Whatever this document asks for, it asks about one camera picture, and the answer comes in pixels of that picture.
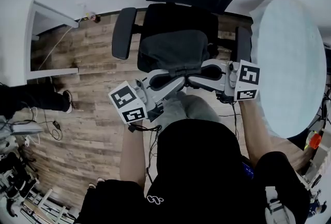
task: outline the office chair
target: office chair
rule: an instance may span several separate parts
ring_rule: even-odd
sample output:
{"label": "office chair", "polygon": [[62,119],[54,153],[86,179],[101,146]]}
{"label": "office chair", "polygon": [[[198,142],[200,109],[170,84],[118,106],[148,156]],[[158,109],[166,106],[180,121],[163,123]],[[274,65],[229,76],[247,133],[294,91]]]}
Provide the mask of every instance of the office chair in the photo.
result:
{"label": "office chair", "polygon": [[127,59],[132,34],[139,33],[138,68],[144,72],[166,69],[171,76],[201,73],[202,62],[216,57],[218,46],[231,49],[233,61],[250,61],[250,33],[246,29],[236,29],[233,43],[218,38],[215,14],[223,14],[232,0],[147,1],[159,3],[149,5],[142,26],[134,24],[135,8],[121,10],[113,31],[114,57]]}

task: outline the logo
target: logo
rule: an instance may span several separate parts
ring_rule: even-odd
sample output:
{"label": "logo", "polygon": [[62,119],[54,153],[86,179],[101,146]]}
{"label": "logo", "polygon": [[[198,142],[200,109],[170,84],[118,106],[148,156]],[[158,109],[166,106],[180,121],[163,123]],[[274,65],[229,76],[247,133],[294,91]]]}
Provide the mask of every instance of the logo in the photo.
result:
{"label": "logo", "polygon": [[149,201],[149,203],[155,203],[157,205],[161,204],[161,202],[164,201],[163,198],[158,198],[156,196],[147,196],[147,200]]}

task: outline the wooden floor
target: wooden floor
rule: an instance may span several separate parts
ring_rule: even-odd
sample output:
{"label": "wooden floor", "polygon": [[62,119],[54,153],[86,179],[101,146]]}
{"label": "wooden floor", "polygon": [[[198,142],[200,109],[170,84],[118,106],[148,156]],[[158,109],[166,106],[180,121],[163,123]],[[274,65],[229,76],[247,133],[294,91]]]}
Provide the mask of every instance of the wooden floor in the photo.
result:
{"label": "wooden floor", "polygon": [[[137,23],[142,24],[144,12],[137,15]],[[63,131],[63,139],[55,141],[48,133],[40,134],[40,145],[31,144],[26,148],[33,155],[39,170],[38,189],[46,192],[53,188],[51,198],[65,206],[81,207],[88,184],[98,177],[119,179],[122,134],[124,124],[110,103],[108,92],[124,80],[144,77],[145,73],[137,69],[137,51],[140,35],[132,38],[128,60],[121,61],[111,55],[111,41],[117,14],[102,17],[99,24],[82,21],[80,27],[72,29],[54,50],[46,62],[46,69],[67,68],[77,65],[78,75],[55,78],[61,84],[61,92],[69,89],[73,95],[75,109],[71,114],[46,111],[47,119],[57,120]],[[228,16],[219,18],[219,35],[234,39],[236,26],[250,28],[249,20],[240,20]],[[53,30],[40,37],[33,44],[32,66],[37,68],[62,37],[67,27]],[[220,48],[220,59],[228,60],[230,53]],[[197,94],[220,115],[233,114],[232,108],[216,100],[214,93],[200,90],[188,90],[188,94]],[[16,118],[29,116],[27,110],[16,114]],[[38,111],[38,122],[44,121],[43,111]],[[221,121],[234,131],[234,117],[222,117]],[[241,116],[238,117],[240,149],[247,155]],[[149,134],[144,136],[145,151],[148,153]],[[202,135],[201,140],[208,140]],[[276,150],[287,154],[292,166],[300,168],[309,160],[304,153],[288,140],[273,138]],[[155,160],[152,162],[151,175],[155,177]]]}

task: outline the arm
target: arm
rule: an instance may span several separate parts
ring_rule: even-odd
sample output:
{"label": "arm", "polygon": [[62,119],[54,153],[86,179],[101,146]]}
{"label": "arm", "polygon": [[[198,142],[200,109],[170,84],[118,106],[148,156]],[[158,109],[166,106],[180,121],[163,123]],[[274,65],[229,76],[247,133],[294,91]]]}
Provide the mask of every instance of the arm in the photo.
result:
{"label": "arm", "polygon": [[243,117],[248,156],[255,167],[264,154],[273,151],[271,139],[256,102],[254,100],[240,101],[239,105]]}
{"label": "arm", "polygon": [[[138,121],[136,124],[142,125],[142,121]],[[145,170],[143,132],[135,130],[132,133],[126,127],[123,135],[121,165],[119,167],[121,180],[135,182],[144,189]]]}

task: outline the chair armrest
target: chair armrest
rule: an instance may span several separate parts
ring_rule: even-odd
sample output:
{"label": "chair armrest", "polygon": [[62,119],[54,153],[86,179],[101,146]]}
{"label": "chair armrest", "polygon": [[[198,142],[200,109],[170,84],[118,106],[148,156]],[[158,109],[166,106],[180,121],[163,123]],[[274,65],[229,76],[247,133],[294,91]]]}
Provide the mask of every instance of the chair armrest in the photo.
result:
{"label": "chair armrest", "polygon": [[120,59],[129,57],[136,8],[124,8],[118,15],[112,40],[112,55]]}
{"label": "chair armrest", "polygon": [[252,44],[249,31],[243,27],[237,27],[235,49],[231,52],[230,59],[236,62],[240,62],[241,59],[250,62],[251,49]]}

